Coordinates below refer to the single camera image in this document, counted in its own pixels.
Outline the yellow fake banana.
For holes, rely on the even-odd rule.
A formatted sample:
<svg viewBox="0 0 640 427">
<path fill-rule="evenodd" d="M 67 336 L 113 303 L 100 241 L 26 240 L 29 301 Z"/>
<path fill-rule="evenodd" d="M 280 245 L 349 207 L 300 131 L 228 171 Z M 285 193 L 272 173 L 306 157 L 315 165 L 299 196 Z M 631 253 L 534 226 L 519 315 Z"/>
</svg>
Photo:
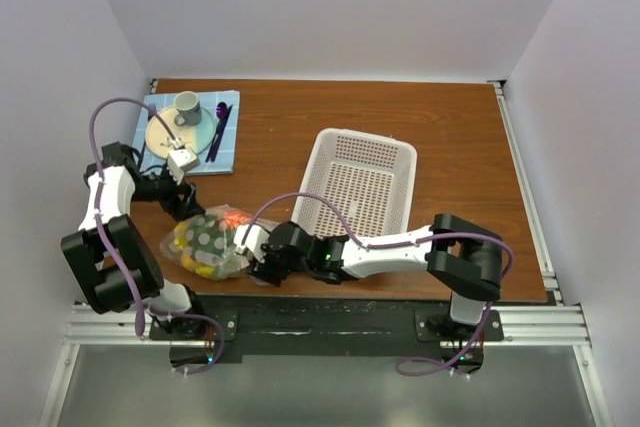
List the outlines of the yellow fake banana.
<svg viewBox="0 0 640 427">
<path fill-rule="evenodd" d="M 227 221 L 215 215 L 197 216 L 174 229 L 169 247 L 186 270 L 210 280 L 224 280 L 240 271 L 234 233 Z"/>
</svg>

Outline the green fake lettuce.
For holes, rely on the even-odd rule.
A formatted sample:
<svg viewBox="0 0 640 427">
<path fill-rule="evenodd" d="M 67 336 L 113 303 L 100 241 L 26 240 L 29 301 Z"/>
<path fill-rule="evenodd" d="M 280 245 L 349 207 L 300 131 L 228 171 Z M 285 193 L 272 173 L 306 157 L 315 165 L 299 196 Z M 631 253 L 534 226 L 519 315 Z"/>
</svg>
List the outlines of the green fake lettuce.
<svg viewBox="0 0 640 427">
<path fill-rule="evenodd" d="M 223 214 L 205 214 L 190 224 L 188 239 L 195 260 L 214 265 L 230 252 L 234 230 L 227 227 Z"/>
</svg>

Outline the clear zip top bag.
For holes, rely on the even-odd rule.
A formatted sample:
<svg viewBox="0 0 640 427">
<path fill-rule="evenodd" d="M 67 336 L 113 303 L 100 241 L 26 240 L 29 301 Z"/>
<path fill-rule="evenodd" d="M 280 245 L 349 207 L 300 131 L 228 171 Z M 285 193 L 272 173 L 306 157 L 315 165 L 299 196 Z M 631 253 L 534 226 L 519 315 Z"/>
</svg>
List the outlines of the clear zip top bag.
<svg viewBox="0 0 640 427">
<path fill-rule="evenodd" d="M 222 281 L 248 275 L 249 261 L 235 252 L 234 236 L 253 215 L 228 205 L 179 222 L 160 243 L 162 254 L 200 277 Z"/>
</svg>

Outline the orange fake fruit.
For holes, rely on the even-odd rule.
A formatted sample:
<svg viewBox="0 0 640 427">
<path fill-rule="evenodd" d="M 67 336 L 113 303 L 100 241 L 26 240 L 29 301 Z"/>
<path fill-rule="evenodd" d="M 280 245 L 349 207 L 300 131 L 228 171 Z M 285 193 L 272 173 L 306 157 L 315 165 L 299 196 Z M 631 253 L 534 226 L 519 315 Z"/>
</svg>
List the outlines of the orange fake fruit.
<svg viewBox="0 0 640 427">
<path fill-rule="evenodd" d="M 241 225 L 251 222 L 253 215 L 238 209 L 229 208 L 223 216 L 223 220 L 230 229 L 237 229 Z"/>
</svg>

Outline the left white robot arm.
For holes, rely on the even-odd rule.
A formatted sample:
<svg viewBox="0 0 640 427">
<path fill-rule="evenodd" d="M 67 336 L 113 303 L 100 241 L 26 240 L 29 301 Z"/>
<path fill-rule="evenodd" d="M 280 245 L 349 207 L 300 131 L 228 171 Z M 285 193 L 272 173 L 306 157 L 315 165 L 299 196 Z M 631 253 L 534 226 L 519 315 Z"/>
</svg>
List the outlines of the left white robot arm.
<svg viewBox="0 0 640 427">
<path fill-rule="evenodd" d="M 140 152 L 114 142 L 103 158 L 86 168 L 88 208 L 75 233 L 61 240 L 61 251 L 86 302 L 98 314 L 136 309 L 135 332 L 145 329 L 150 313 L 170 335 L 196 339 L 205 333 L 207 315 L 201 300 L 184 284 L 166 280 L 159 262 L 131 216 L 133 202 L 157 202 L 174 220 L 205 213 L 196 186 L 177 181 L 164 165 L 158 174 L 143 173 Z"/>
</svg>

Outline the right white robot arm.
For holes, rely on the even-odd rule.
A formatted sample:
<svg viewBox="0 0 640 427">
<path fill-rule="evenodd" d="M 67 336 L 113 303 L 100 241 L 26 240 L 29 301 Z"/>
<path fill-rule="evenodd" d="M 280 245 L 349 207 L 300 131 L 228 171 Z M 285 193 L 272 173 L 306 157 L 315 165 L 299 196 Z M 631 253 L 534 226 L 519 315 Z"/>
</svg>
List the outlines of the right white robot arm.
<svg viewBox="0 0 640 427">
<path fill-rule="evenodd" d="M 452 214 L 410 232 L 378 237 L 318 237 L 289 221 L 271 230 L 243 225 L 235 250 L 249 262 L 250 276 L 273 286 L 293 273 L 331 285 L 379 274 L 427 272 L 452 291 L 445 316 L 448 333 L 469 339 L 481 327 L 485 307 L 501 297 L 502 238 Z"/>
</svg>

